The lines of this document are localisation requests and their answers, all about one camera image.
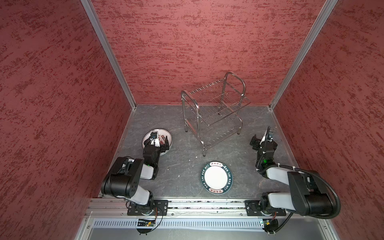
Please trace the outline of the white plate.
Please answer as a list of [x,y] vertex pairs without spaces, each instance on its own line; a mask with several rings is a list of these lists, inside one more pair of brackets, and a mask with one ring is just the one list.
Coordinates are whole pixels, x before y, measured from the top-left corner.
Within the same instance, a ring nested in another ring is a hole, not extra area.
[[209,193],[222,195],[231,189],[233,174],[227,165],[221,162],[209,162],[202,169],[201,182]]
[[155,146],[160,148],[160,156],[165,155],[172,146],[172,135],[165,129],[154,129],[149,131],[142,140],[142,148]]

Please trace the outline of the stainless steel dish rack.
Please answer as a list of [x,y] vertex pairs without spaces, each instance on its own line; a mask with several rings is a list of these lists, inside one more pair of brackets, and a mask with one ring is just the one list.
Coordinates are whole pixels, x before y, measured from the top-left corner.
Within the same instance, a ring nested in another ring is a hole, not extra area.
[[212,147],[241,133],[243,120],[239,113],[251,103],[246,89],[243,79],[227,72],[220,80],[181,91],[185,131],[197,138],[204,157]]

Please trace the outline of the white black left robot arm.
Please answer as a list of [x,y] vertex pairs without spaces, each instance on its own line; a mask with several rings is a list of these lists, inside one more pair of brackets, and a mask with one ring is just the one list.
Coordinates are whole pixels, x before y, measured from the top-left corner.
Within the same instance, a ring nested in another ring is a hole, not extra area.
[[157,136],[152,132],[144,141],[143,158],[118,157],[102,185],[101,193],[133,204],[145,216],[155,211],[153,194],[142,188],[140,180],[154,180],[159,171],[159,159],[170,148],[167,136]]

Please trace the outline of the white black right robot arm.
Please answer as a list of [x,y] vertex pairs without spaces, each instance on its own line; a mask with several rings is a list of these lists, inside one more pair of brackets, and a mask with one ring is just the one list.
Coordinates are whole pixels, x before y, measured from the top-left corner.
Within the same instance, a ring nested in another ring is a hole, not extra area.
[[275,163],[274,153],[278,144],[268,133],[262,139],[254,135],[250,145],[257,151],[257,172],[266,179],[289,186],[290,190],[288,193],[263,193],[259,211],[271,215],[282,209],[318,219],[332,219],[340,213],[340,198],[316,171]]

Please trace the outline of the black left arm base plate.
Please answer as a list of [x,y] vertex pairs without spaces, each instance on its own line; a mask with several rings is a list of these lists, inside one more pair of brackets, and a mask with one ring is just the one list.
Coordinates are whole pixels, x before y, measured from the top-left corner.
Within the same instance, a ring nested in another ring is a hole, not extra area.
[[168,211],[168,200],[150,200],[146,205],[138,205],[129,202],[128,216],[166,216]]

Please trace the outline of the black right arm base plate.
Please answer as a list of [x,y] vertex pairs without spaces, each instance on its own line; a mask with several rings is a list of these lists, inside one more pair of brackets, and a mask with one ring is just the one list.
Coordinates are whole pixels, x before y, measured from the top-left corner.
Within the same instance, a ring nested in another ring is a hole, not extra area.
[[287,212],[283,209],[263,210],[259,200],[245,200],[245,210],[248,217],[285,217]]

